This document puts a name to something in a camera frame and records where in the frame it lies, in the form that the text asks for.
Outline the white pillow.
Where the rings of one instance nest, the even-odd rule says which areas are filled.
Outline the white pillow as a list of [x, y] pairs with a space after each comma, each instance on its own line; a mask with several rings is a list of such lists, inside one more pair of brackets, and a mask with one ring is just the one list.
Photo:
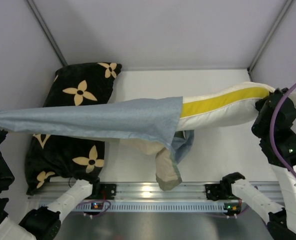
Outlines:
[[205, 127], [227, 127], [256, 119], [257, 101], [269, 96], [275, 88], [255, 82], [242, 82], [220, 92], [184, 97], [178, 131]]

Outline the right corner aluminium profile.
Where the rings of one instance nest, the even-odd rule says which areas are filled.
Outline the right corner aluminium profile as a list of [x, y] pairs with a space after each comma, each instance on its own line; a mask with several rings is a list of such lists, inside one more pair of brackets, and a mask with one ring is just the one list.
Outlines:
[[287, 13], [290, 11], [290, 9], [294, 3], [295, 3], [295, 0], [285, 0], [284, 1], [281, 9], [279, 10], [277, 16], [274, 18], [272, 24], [269, 26], [267, 34], [263, 38], [263, 41], [261, 42], [257, 52], [255, 53], [254, 57], [252, 58], [249, 66], [247, 68], [247, 72], [249, 75], [252, 74], [257, 63], [259, 62], [259, 60], [261, 59], [265, 50], [267, 49], [269, 43], [271, 42], [273, 36], [277, 32], [278, 28], [281, 26], [283, 19], [285, 18]]

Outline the patchwork green beige pillowcase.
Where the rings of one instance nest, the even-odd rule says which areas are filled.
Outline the patchwork green beige pillowcase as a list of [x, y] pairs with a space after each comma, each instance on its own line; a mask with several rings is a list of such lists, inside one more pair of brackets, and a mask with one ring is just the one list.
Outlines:
[[121, 139], [120, 143], [146, 155], [155, 155], [156, 181], [161, 190], [169, 191], [182, 183], [177, 165], [191, 150], [193, 140], [193, 131], [178, 131], [174, 135], [172, 149], [160, 142], [139, 138]]

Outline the black floral pillow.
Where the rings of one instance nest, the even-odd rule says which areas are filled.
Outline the black floral pillow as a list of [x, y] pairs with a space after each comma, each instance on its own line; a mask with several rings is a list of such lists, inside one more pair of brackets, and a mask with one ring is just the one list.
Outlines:
[[[65, 66], [56, 71], [44, 107], [107, 104], [121, 69], [113, 62]], [[96, 180], [104, 158], [103, 141], [35, 133], [25, 158], [27, 194], [36, 194], [54, 177]]]

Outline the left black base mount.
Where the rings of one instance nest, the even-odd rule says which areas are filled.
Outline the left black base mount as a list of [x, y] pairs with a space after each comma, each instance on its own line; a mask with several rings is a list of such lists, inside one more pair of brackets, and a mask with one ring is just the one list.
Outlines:
[[117, 185], [114, 183], [99, 183], [94, 190], [94, 199], [113, 200], [116, 196]]

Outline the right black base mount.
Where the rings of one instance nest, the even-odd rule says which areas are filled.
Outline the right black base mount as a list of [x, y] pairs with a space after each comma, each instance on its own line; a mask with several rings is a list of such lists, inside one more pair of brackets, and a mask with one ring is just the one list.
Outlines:
[[206, 198], [212, 201], [224, 200], [225, 195], [218, 183], [205, 184]]

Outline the blue pillow cover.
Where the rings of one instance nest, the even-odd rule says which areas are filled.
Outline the blue pillow cover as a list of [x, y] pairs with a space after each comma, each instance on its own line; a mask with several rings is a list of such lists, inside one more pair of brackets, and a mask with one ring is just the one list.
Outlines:
[[176, 163], [188, 154], [193, 130], [178, 130], [182, 97], [0, 111], [0, 128], [12, 132], [88, 139], [140, 139], [160, 143]]

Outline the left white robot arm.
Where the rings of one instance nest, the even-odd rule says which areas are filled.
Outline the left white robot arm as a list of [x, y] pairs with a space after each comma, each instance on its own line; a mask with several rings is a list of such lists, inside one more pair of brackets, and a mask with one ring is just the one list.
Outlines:
[[[7, 131], [0, 129], [0, 144]], [[7, 191], [15, 177], [0, 151], [0, 193]], [[29, 211], [20, 223], [10, 219], [5, 211], [8, 198], [0, 198], [0, 240], [52, 240], [58, 234], [62, 222], [85, 198], [98, 192], [99, 179], [79, 179], [54, 202]]]

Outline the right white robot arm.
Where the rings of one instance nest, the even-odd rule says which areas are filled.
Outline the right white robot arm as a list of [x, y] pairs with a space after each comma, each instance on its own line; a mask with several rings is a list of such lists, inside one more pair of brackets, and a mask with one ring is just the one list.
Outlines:
[[293, 88], [268, 91], [263, 87], [228, 90], [222, 95], [231, 104], [258, 98], [258, 116], [251, 128], [276, 175], [283, 205], [271, 201], [238, 172], [219, 182], [217, 197], [244, 201], [266, 224], [275, 240], [296, 240], [296, 92]]

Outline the aluminium mounting rail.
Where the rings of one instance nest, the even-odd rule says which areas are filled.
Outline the aluminium mounting rail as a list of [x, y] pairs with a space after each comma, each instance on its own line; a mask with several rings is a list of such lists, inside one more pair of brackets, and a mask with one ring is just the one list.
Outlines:
[[[73, 185], [67, 182], [47, 182], [35, 197], [56, 199]], [[155, 182], [120, 182], [116, 201], [206, 200], [205, 182], [183, 182], [169, 191], [163, 191]]]

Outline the left corner aluminium profile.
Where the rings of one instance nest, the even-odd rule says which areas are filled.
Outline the left corner aluminium profile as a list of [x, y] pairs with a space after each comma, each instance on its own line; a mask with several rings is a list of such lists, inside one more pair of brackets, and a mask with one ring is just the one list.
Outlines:
[[29, 10], [31, 11], [32, 15], [34, 16], [36, 22], [38, 23], [39, 27], [41, 28], [43, 34], [45, 35], [49, 45], [51, 46], [54, 54], [58, 58], [60, 64], [63, 67], [66, 67], [68, 65], [68, 63], [67, 63], [62, 51], [60, 50], [60, 47], [57, 44], [57, 41], [53, 37], [53, 34], [52, 34], [50, 28], [48, 27], [45, 19], [43, 18], [40, 10], [38, 9], [35, 1], [34, 0], [24, 0], [24, 2], [26, 3], [27, 7], [29, 8]]

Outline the corner aluminium profile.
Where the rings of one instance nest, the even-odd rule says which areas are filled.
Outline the corner aluminium profile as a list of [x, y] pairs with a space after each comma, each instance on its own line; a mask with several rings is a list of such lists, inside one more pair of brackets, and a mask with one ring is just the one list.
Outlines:
[[257, 52], [255, 53], [254, 57], [252, 58], [249, 66], [247, 68], [247, 72], [249, 75], [252, 74], [257, 63], [259, 62], [259, 60], [261, 59], [265, 50], [267, 49], [269, 43], [271, 42], [273, 36], [277, 32], [278, 28], [281, 26], [283, 19], [285, 18], [287, 13], [290, 11], [290, 9], [294, 3], [295, 3], [295, 0], [285, 0], [284, 1], [281, 9], [279, 10], [277, 16], [274, 18], [272, 24], [269, 26], [267, 34], [263, 38], [263, 41], [261, 42]]
[[45, 35], [49, 45], [51, 46], [54, 54], [58, 58], [60, 64], [63, 67], [66, 67], [68, 65], [68, 63], [67, 63], [62, 51], [60, 50], [60, 47], [57, 44], [57, 41], [53, 37], [53, 34], [52, 34], [50, 28], [48, 27], [45, 19], [43, 18], [40, 10], [38, 9], [35, 1], [34, 0], [24, 0], [24, 2], [26, 3], [27, 7], [29, 8], [29, 10], [31, 11], [32, 15], [34, 16], [36, 22], [38, 23], [39, 27], [41, 28], [43, 34]]

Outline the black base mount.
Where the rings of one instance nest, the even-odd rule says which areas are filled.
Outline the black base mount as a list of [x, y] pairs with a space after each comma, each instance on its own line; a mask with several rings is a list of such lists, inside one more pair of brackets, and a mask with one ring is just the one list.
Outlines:
[[99, 183], [94, 190], [94, 199], [113, 200], [116, 196], [117, 185], [114, 183]]
[[224, 200], [225, 195], [218, 183], [205, 184], [206, 198], [212, 201]]

